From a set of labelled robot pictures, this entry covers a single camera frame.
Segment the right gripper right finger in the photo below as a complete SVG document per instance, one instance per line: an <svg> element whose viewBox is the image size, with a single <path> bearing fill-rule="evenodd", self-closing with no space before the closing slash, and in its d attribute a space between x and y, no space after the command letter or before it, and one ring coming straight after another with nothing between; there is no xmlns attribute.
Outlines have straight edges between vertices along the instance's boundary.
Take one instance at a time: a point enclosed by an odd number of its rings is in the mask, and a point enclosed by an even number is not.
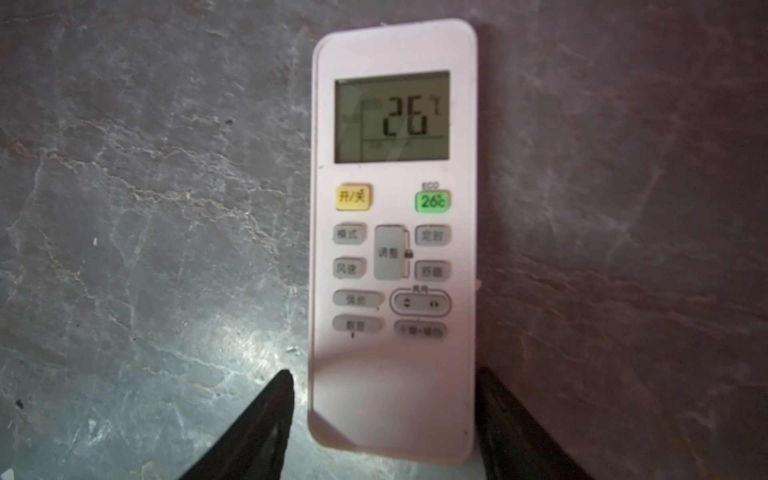
<svg viewBox="0 0 768 480"><path fill-rule="evenodd" d="M475 425L488 479L591 477L485 367L476 373Z"/></svg>

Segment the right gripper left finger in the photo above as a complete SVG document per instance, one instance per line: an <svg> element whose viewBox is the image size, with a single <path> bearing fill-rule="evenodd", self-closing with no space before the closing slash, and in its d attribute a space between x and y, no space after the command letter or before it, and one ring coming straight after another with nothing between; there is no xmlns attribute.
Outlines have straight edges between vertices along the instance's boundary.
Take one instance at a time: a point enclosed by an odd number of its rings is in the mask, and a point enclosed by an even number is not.
<svg viewBox="0 0 768 480"><path fill-rule="evenodd" d="M281 370L181 479L278 480L294 408L294 378Z"/></svg>

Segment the white AC remote control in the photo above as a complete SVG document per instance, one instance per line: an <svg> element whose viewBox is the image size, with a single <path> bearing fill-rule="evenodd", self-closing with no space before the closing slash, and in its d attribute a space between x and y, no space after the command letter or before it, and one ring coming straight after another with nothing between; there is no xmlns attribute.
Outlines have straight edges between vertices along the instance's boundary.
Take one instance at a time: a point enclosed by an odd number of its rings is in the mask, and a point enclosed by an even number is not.
<svg viewBox="0 0 768 480"><path fill-rule="evenodd" d="M459 464L474 444L476 32L442 19L332 33L311 85L310 432Z"/></svg>

